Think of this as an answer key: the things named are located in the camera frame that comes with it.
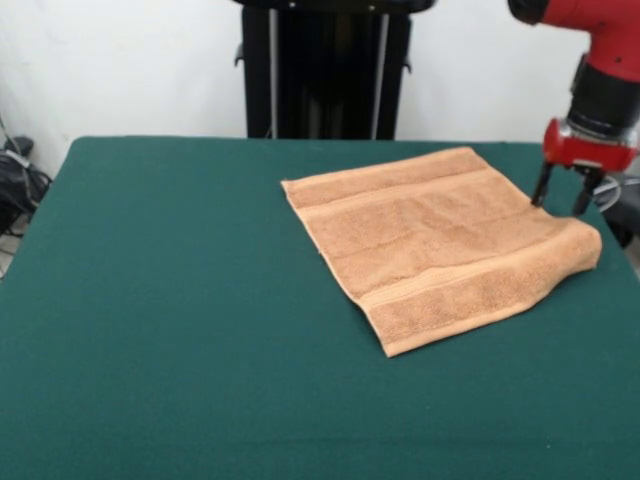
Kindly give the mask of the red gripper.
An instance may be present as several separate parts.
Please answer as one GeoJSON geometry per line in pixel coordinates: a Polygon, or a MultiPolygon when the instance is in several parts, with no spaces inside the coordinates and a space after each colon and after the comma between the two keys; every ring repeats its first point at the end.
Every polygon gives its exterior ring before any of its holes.
{"type": "Polygon", "coordinates": [[[572,209],[574,216],[583,215],[592,201],[594,191],[603,181],[603,171],[626,170],[638,152],[637,145],[635,132],[622,138],[604,139],[572,128],[565,119],[552,119],[543,139],[546,162],[542,164],[531,204],[543,206],[554,165],[593,168],[583,172],[582,189],[572,209]]]}

